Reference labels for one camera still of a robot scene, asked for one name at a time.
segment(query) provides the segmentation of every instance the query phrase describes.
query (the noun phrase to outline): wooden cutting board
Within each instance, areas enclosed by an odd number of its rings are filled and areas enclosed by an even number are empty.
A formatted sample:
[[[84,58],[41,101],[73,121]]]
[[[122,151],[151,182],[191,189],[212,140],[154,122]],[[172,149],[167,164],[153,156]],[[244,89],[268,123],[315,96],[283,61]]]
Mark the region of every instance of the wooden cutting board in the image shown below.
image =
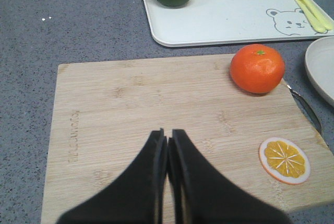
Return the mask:
[[[334,201],[334,156],[300,112],[284,81],[258,96],[230,79],[233,54],[62,64],[54,99],[42,207],[43,224],[119,176],[150,132],[182,128],[227,178],[284,211]],[[295,142],[312,170],[287,185],[262,168],[269,137]],[[166,183],[163,223],[173,223]]]

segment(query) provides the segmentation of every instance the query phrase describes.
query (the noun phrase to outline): fake orange slice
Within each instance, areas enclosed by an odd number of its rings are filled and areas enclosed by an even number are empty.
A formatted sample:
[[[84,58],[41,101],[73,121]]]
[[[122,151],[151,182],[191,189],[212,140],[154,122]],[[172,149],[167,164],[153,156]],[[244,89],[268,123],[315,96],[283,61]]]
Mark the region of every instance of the fake orange slice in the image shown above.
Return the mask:
[[[301,184],[311,172],[306,154],[284,138],[272,137],[264,141],[259,148],[259,157],[271,176],[287,184]]]

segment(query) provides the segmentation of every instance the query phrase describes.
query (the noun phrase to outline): white plate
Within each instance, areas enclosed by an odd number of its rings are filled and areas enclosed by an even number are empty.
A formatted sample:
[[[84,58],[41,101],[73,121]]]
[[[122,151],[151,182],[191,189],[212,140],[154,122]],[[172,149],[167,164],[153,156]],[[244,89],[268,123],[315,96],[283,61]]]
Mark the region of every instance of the white plate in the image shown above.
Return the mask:
[[[305,67],[312,85],[334,107],[334,37],[324,37],[309,45]]]
[[[154,40],[170,47],[334,35],[314,31],[294,0],[190,0],[181,8],[144,0],[144,5]]]

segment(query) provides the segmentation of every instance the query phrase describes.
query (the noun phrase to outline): bear cartoon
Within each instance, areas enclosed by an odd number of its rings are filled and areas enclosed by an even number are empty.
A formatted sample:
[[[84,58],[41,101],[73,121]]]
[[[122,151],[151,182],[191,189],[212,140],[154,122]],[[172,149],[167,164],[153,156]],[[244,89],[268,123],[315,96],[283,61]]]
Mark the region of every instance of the bear cartoon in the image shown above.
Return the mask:
[[[300,8],[296,8],[294,11],[268,9],[266,13],[273,18],[276,30],[285,35],[303,35],[313,31]]]

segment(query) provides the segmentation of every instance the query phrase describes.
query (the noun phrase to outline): gray countertop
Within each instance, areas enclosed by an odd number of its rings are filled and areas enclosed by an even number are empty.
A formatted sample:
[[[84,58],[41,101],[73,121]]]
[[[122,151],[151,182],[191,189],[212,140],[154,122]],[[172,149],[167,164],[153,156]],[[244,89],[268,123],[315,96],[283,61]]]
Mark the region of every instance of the gray countertop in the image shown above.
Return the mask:
[[[314,0],[334,17],[334,0]],[[334,151],[334,108],[310,84],[313,40],[265,42],[286,62],[285,80],[313,107]],[[57,67],[61,63],[235,53],[246,44],[166,48],[150,34],[142,0],[0,0],[0,223],[39,223]],[[289,214],[334,223],[334,204]]]

